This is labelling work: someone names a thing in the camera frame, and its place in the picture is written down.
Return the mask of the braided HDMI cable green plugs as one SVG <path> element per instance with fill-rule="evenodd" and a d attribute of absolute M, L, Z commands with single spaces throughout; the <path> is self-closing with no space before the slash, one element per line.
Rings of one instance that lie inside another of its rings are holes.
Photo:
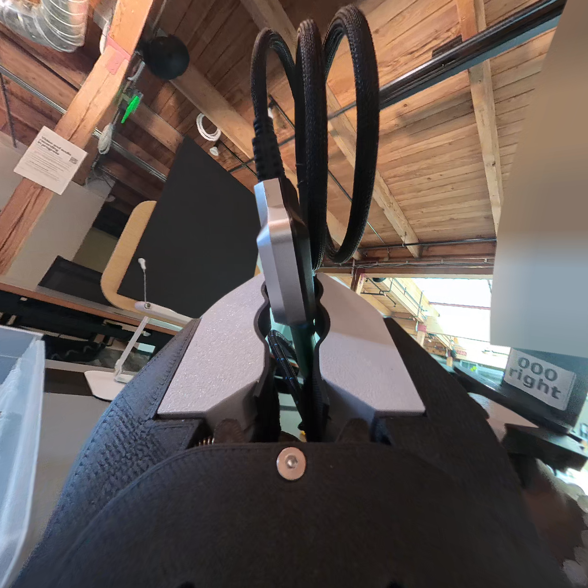
<path fill-rule="evenodd" d="M 291 327 L 290 332 L 292 342 L 277 330 L 271 330 L 267 337 L 269 348 L 285 391 L 295 402 L 306 439 L 321 442 L 325 439 L 328 398 L 319 381 L 315 326 L 311 322 Z"/>

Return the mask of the black ceiling track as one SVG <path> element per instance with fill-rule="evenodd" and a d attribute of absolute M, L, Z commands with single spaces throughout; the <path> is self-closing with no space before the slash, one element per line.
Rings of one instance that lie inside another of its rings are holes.
<path fill-rule="evenodd" d="M 566 1 L 539 1 L 382 86 L 382 111 L 555 28 Z"/>

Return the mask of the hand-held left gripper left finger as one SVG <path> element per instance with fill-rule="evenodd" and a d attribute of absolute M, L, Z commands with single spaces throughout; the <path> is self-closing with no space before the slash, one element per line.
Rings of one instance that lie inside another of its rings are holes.
<path fill-rule="evenodd" d="M 201 317 L 158 408 L 164 419 L 204 419 L 214 430 L 238 421 L 248 440 L 277 440 L 279 400 L 265 339 L 265 277 L 226 294 Z"/>

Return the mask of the wooden post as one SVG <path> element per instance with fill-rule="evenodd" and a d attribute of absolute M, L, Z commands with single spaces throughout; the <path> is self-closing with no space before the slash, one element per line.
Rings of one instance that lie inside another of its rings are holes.
<path fill-rule="evenodd" d="M 55 132 L 82 150 L 114 102 L 153 1 L 117 1 L 104 53 L 94 64 Z M 23 178 L 1 210 L 1 275 L 9 271 L 58 188 Z"/>

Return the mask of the wooden desk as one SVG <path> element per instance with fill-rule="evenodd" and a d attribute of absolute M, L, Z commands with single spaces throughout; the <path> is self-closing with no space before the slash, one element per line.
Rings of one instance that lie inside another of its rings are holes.
<path fill-rule="evenodd" d="M 81 339 L 96 335 L 128 339 L 142 318 L 53 290 L 31 290 L 1 283 L 1 317 L 18 327 L 32 327 Z"/>

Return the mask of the silver air duct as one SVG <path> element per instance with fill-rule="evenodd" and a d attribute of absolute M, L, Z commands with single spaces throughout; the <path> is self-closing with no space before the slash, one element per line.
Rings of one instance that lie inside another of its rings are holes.
<path fill-rule="evenodd" d="M 1 1 L 1 24 L 31 42 L 72 53 L 84 45 L 89 1 Z"/>

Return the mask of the black desk screen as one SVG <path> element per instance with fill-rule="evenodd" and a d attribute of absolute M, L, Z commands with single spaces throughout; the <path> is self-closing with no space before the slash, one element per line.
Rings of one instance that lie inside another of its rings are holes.
<path fill-rule="evenodd" d="M 101 277 L 94 269 L 57 256 L 38 286 L 109 306 L 100 286 Z"/>

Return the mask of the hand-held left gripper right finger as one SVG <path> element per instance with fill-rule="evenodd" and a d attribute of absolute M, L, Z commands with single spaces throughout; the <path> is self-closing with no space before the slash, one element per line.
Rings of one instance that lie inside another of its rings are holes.
<path fill-rule="evenodd" d="M 315 374 L 325 402 L 323 440 L 352 419 L 372 429 L 383 417 L 422 416 L 425 406 L 383 316 L 334 278 L 317 275 L 325 329 L 315 348 Z"/>

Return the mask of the clear plastic bin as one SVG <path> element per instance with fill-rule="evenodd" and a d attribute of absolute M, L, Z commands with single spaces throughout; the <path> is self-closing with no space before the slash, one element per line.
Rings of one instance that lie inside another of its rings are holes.
<path fill-rule="evenodd" d="M 21 558 L 31 518 L 40 446 L 45 343 L 1 327 L 1 587 Z"/>

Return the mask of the large white paper sign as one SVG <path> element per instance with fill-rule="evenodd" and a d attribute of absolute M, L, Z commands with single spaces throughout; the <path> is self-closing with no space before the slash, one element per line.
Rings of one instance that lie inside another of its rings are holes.
<path fill-rule="evenodd" d="M 62 195 L 87 152 L 43 126 L 14 168 L 14 173 Z"/>

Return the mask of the black ceiling dome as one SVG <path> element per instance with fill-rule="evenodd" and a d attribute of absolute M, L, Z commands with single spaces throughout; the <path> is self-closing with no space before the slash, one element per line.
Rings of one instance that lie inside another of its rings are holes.
<path fill-rule="evenodd" d="M 189 66 L 187 46 L 174 35 L 141 40 L 139 52 L 151 73 L 163 81 L 183 75 Z"/>

